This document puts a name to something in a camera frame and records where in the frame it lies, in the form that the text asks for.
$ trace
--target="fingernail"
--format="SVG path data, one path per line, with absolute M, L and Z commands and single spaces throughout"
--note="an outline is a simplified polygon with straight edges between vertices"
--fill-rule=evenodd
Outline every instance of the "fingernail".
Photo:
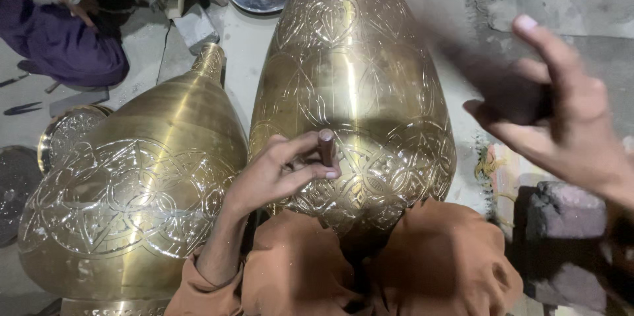
M 526 14 L 521 14 L 515 21 L 515 24 L 518 28 L 524 31 L 528 31 L 537 26 L 537 22 L 535 21 L 535 19 L 529 17 Z
M 467 111 L 467 113 L 469 114 L 474 114 L 475 111 L 477 110 L 477 108 L 480 106 L 480 104 L 482 104 L 481 101 L 478 100 L 468 100 L 466 102 L 464 102 L 462 104 L 462 107 Z

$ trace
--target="gray stone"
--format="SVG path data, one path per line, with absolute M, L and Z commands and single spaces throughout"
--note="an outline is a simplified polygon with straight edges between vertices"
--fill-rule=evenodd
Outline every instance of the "gray stone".
M 606 230 L 606 203 L 565 182 L 540 182 L 531 197 L 526 238 L 589 239 Z

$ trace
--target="sleeve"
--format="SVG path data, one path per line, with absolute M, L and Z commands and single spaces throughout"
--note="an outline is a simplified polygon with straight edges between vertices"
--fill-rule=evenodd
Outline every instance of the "sleeve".
M 183 280 L 164 316 L 239 316 L 242 315 L 240 287 L 243 265 L 233 280 L 223 287 L 209 283 L 198 272 L 195 261 L 202 247 L 192 253 L 183 265 Z

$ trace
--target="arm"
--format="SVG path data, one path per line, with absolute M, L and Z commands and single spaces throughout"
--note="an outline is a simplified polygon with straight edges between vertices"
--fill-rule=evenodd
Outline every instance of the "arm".
M 517 17 L 513 31 L 543 58 L 523 58 L 517 68 L 523 77 L 551 85 L 553 116 L 540 126 L 516 125 L 486 101 L 467 101 L 464 108 L 533 164 L 632 213 L 634 167 L 614 133 L 606 86 L 586 74 L 572 47 L 530 17 Z
M 334 167 L 319 162 L 318 134 L 308 132 L 293 140 L 274 135 L 227 191 L 216 224 L 203 248 L 196 269 L 212 285 L 221 287 L 240 266 L 240 245 L 247 217 L 258 208 L 292 195 L 315 179 L 338 178 Z

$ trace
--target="engraved leaf motif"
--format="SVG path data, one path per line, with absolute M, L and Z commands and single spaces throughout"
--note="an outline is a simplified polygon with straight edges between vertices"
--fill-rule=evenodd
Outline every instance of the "engraved leaf motif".
M 332 47 L 349 35 L 357 25 L 356 0 L 319 1 L 309 11 L 309 24 L 319 40 Z

